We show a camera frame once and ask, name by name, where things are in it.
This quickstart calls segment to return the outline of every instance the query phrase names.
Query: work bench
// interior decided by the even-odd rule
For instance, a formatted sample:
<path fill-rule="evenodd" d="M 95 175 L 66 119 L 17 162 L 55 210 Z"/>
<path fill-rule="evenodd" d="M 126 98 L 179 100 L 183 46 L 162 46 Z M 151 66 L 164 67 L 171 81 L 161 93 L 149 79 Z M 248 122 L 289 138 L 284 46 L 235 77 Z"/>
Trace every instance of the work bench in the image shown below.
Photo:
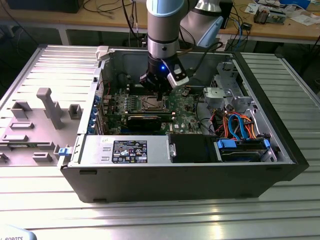
<path fill-rule="evenodd" d="M 113 3 L 114 0 L 105 0 L 103 3 Z M 278 42 L 278 43 L 293 43 L 293 44 L 314 44 L 317 40 L 320 27 L 318 24 L 305 26 L 295 22 L 290 18 L 285 20 L 284 24 L 257 24 L 254 23 L 253 14 L 244 13 L 245 5 L 252 3 L 250 0 L 235 0 L 235 7 L 238 14 L 244 22 L 252 24 L 252 29 L 248 37 L 249 40 L 262 42 Z M 57 29 L 63 45 L 72 44 L 69 40 L 67 30 L 87 30 L 101 32 L 123 32 L 128 33 L 129 28 L 121 8 L 113 11 L 113 18 L 109 18 L 90 12 L 83 7 L 78 13 L 63 13 L 63 12 L 48 12 L 48 11 L 33 11 L 33 10 L 11 10 L 5 4 L 9 13 L 23 26 L 36 28 L 51 28 Z M 120 7 L 121 2 L 110 5 L 112 8 Z M 96 11 L 95 1 L 89 1 L 86 8 Z M 127 6 L 127 12 L 130 12 L 131 7 Z M 320 6 L 310 4 L 308 10 L 320 11 Z M 138 26 L 139 33 L 147 32 L 147 8 L 144 3 L 137 4 Z M 0 8 L 0 25 L 15 26 L 17 25 L 6 13 Z M 233 21 L 229 20 L 226 29 L 221 29 L 218 38 L 223 43 L 229 39 L 233 39 L 238 30 Z"/>

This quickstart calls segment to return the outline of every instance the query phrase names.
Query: blue cable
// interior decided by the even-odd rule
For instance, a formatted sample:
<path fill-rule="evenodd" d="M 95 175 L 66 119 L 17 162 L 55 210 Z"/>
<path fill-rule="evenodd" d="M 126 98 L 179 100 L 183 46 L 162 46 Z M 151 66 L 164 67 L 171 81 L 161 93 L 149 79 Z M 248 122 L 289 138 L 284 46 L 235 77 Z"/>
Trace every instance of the blue cable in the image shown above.
<path fill-rule="evenodd" d="M 237 48 L 239 47 L 241 41 L 242 41 L 242 40 L 241 40 L 241 37 L 242 37 L 242 29 L 241 29 L 240 23 L 239 23 L 237 20 L 235 20 L 235 19 L 232 19 L 232 20 L 235 21 L 235 22 L 238 24 L 239 32 L 240 32 L 239 41 L 238 41 L 238 43 L 236 44 L 235 49 L 234 49 L 234 52 L 235 52 L 235 51 L 237 50 Z"/>
<path fill-rule="evenodd" d="M 243 137 L 244 139 L 248 139 L 249 137 L 248 137 L 248 135 L 247 135 L 247 133 L 246 133 L 246 131 L 245 131 L 244 121 L 242 120 L 242 118 L 241 118 L 239 115 L 233 114 L 233 115 L 231 115 L 231 116 L 229 117 L 229 122 L 228 122 L 229 132 L 230 132 L 238 141 L 240 141 L 240 137 L 238 137 L 238 135 L 236 135 L 236 134 L 234 133 L 234 131 L 232 130 L 232 126 L 231 126 L 231 122 L 232 122 L 232 121 L 231 121 L 231 120 L 232 120 L 232 118 L 234 118 L 234 117 L 237 117 L 238 120 L 239 120 L 239 126 L 240 126 L 240 130 L 241 130 L 242 137 Z"/>

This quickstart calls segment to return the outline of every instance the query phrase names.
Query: motherboard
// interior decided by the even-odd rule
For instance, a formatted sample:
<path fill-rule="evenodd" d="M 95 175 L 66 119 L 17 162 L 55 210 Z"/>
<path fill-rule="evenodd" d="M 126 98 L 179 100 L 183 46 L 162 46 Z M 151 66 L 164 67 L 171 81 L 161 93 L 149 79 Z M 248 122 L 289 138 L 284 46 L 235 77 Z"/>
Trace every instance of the motherboard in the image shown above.
<path fill-rule="evenodd" d="M 107 135 L 201 134 L 195 114 L 197 94 L 181 88 L 157 101 L 141 87 L 119 89 L 103 97 Z"/>

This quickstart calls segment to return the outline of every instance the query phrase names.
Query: blue latch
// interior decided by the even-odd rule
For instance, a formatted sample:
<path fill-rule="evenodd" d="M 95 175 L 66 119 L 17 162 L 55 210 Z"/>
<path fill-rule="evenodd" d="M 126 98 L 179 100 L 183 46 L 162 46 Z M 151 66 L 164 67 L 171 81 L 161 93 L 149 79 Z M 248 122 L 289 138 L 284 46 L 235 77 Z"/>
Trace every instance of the blue latch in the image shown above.
<path fill-rule="evenodd" d="M 93 125 L 95 125 L 95 122 L 94 122 L 93 119 L 90 119 L 90 120 L 89 120 L 89 126 L 93 126 Z"/>
<path fill-rule="evenodd" d="M 72 154 L 73 147 L 61 147 L 59 149 L 59 156 L 70 156 Z"/>
<path fill-rule="evenodd" d="M 97 95 L 94 96 L 94 104 L 100 103 L 101 98 Z"/>
<path fill-rule="evenodd" d="M 98 112 L 98 109 L 97 109 L 96 107 L 93 107 L 93 108 L 91 109 L 91 112 L 96 114 L 96 113 Z"/>
<path fill-rule="evenodd" d="M 91 126 L 89 126 L 87 129 L 86 129 L 86 133 L 87 134 L 94 134 L 95 133 L 95 129 Z"/>
<path fill-rule="evenodd" d="M 93 112 L 91 112 L 91 114 L 90 114 L 90 118 L 92 118 L 92 119 L 96 119 L 96 118 L 97 118 L 97 115 L 95 115 Z"/>
<path fill-rule="evenodd" d="M 264 142 L 265 147 L 266 147 L 267 149 L 269 149 L 269 148 L 270 148 L 270 142 L 269 142 L 269 140 L 268 140 L 268 139 L 265 139 L 265 140 L 263 140 L 263 142 Z"/>
<path fill-rule="evenodd" d="M 237 144 L 235 140 L 232 139 L 220 139 L 217 142 L 218 148 L 222 149 L 222 148 L 236 148 Z"/>

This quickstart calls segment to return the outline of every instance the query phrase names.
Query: power supply label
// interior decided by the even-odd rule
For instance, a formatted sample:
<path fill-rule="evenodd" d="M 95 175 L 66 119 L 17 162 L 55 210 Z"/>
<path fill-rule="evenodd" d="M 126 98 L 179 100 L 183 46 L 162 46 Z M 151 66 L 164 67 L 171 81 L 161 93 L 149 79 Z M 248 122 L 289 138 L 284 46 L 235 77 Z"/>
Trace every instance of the power supply label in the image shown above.
<path fill-rule="evenodd" d="M 114 141 L 112 162 L 114 164 L 146 164 L 147 141 Z"/>

